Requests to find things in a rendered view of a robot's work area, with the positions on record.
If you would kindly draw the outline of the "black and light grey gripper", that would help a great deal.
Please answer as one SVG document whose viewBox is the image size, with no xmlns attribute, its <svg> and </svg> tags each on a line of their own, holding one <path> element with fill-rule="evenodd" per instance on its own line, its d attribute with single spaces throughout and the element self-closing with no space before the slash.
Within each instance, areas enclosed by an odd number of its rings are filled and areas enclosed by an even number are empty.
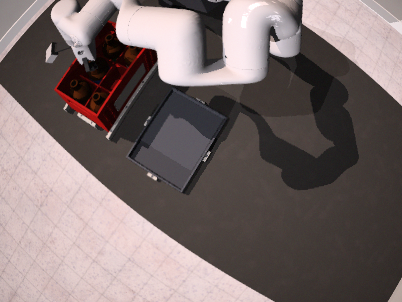
<svg viewBox="0 0 402 302">
<path fill-rule="evenodd" d="M 69 45 L 69 44 L 68 44 Z M 98 66 L 95 62 L 96 60 L 96 44 L 95 39 L 92 41 L 91 44 L 87 46 L 80 46 L 75 48 L 73 45 L 69 45 L 72 47 L 73 52 L 81 65 L 85 66 L 86 72 L 94 71 L 98 69 Z M 88 61 L 91 61 L 90 63 Z M 90 66 L 89 66 L 90 65 Z"/>
</svg>

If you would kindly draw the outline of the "brown bottle with blue band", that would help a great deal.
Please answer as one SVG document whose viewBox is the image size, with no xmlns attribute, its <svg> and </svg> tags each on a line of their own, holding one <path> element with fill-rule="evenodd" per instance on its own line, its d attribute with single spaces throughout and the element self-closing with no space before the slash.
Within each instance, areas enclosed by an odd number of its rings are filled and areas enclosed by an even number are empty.
<svg viewBox="0 0 402 302">
<path fill-rule="evenodd" d="M 99 84 L 109 71 L 110 67 L 104 58 L 96 57 L 95 62 L 98 65 L 98 69 L 92 72 L 87 72 L 87 75 L 92 82 Z"/>
</svg>

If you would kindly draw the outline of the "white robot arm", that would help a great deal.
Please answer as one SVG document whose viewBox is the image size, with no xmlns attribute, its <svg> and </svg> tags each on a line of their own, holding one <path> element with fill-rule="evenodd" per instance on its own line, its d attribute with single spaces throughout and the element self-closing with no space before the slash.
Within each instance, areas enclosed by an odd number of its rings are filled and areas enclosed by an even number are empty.
<svg viewBox="0 0 402 302">
<path fill-rule="evenodd" d="M 51 19 L 65 41 L 51 43 L 46 63 L 69 45 L 89 45 L 117 10 L 119 41 L 156 50 L 159 76 L 172 85 L 259 82 L 268 73 L 270 53 L 293 57 L 300 52 L 303 0 L 225 1 L 230 2 L 223 15 L 223 58 L 207 59 L 205 23 L 194 11 L 142 6 L 139 0 L 89 0 L 83 8 L 77 0 L 60 0 Z"/>
</svg>

